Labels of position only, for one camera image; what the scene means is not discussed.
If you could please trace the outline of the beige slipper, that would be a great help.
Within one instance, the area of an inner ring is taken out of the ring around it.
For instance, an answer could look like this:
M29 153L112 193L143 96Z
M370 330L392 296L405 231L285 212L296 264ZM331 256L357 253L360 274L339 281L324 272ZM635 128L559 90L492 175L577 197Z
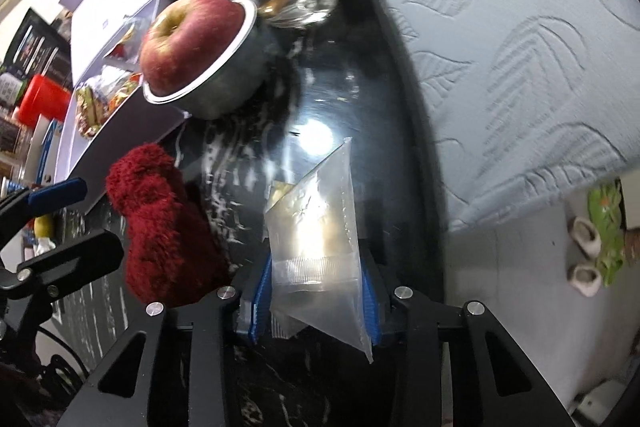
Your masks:
M578 293L591 298L597 295L602 287L602 275L594 265L577 263L568 270L567 282Z
M588 219L575 217L570 226L570 237L589 259L596 259L602 248L601 235Z

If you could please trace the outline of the black printed package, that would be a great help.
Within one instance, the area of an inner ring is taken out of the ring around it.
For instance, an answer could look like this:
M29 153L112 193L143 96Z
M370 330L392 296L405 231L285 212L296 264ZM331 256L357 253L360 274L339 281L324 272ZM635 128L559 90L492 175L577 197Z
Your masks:
M2 64L18 79L43 75L64 89L73 89L70 43L33 9L23 17Z

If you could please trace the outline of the dark red fluffy scrunchie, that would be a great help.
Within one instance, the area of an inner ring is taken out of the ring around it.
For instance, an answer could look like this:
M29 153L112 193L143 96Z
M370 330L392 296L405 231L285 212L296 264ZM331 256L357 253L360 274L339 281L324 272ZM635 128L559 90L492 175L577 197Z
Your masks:
M127 221L125 280L142 303L190 305L227 280L229 262L206 214L163 147L130 150L111 167L105 186Z

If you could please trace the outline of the green slippers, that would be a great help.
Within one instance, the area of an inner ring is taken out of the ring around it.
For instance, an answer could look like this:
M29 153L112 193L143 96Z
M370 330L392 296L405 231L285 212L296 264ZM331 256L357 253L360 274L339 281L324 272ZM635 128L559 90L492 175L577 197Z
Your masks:
M587 197L589 218L600 234L601 249L596 267L605 287L614 283L616 274L626 265L623 232L622 187L615 180L593 188Z

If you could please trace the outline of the lavender open gift box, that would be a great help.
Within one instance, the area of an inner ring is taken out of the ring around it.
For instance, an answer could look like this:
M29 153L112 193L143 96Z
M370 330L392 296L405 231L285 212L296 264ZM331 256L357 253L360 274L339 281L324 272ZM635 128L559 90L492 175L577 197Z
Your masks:
M104 56L126 31L131 17L154 20L168 0L61 0L73 11L70 62L73 85L101 72ZM186 114L172 106L154 106L138 88L117 107L115 114L92 139L77 129L76 102L70 101L65 116L54 179L84 179L88 194L72 206L82 213L92 209L105 194L105 178L114 162L132 148L164 139L181 126Z

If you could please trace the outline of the red orange snack packet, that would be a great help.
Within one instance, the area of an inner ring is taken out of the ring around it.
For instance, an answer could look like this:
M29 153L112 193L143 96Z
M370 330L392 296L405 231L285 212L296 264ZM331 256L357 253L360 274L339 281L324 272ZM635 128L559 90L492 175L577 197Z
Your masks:
M129 95L137 89L140 78L140 72L136 72L135 74L129 75L126 80L120 84L108 102L108 110L111 114L113 114L115 110L118 109L119 106L127 100L127 98L129 98Z

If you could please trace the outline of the red plastic canister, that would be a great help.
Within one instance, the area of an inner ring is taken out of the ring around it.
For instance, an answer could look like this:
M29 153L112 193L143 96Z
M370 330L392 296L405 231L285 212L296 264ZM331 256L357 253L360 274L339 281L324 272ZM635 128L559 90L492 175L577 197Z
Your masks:
M72 94L54 80L37 74L25 92L15 118L24 126L34 129L40 116L49 120L65 119Z

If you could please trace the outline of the red apple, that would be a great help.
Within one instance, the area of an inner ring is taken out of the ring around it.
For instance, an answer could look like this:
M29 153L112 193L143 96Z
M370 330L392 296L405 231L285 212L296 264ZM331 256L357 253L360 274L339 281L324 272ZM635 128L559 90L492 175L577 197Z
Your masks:
M158 96L171 95L203 74L240 32L245 11L231 0L178 0L143 38L140 68Z

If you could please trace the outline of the brown green snack packet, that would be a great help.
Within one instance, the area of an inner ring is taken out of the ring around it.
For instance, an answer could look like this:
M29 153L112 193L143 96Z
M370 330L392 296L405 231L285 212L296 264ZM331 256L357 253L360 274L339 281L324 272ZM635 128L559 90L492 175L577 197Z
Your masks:
M86 139L92 139L110 116L108 104L89 86L75 91L76 124L78 132Z

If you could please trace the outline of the leaf patterned chair front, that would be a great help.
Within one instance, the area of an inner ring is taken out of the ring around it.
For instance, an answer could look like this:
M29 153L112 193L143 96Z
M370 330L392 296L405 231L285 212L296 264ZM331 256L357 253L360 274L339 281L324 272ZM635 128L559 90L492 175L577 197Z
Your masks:
M385 0L430 117L452 231L639 164L639 0Z

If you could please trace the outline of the blue white medicine box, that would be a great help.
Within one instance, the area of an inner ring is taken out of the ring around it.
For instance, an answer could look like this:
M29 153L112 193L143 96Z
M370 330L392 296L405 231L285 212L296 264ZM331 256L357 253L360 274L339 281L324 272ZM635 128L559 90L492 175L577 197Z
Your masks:
M49 185L54 182L56 158L60 146L63 124L52 120L47 127L41 143L40 157L36 171L35 184Z

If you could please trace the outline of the clear plastic zip bag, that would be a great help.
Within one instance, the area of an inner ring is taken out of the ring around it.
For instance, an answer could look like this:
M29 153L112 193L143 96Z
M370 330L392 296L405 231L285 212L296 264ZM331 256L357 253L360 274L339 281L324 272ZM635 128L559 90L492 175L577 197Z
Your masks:
M273 335L290 339L310 326L372 361L349 139L297 184L271 184L265 227Z

